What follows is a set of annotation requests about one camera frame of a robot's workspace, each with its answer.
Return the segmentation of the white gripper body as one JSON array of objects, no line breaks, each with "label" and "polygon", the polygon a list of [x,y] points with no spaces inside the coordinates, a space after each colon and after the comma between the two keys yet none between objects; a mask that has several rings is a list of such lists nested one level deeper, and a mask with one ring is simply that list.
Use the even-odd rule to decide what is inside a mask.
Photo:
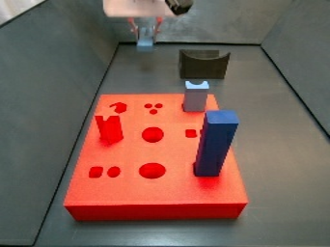
[{"label": "white gripper body", "polygon": [[103,0],[111,17],[178,16],[190,11],[194,0]]}]

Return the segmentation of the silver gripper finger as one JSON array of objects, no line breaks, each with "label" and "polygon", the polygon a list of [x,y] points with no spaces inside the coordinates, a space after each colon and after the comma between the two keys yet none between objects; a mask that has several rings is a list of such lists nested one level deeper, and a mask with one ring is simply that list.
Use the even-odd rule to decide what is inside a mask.
[{"label": "silver gripper finger", "polygon": [[160,16],[156,17],[156,24],[154,26],[154,41],[158,39],[158,34],[160,33],[160,26],[163,24],[163,18]]},{"label": "silver gripper finger", "polygon": [[135,24],[134,17],[128,18],[128,25],[130,25],[130,30],[135,35],[135,39],[138,40],[139,39],[139,29],[138,29],[138,25]]}]

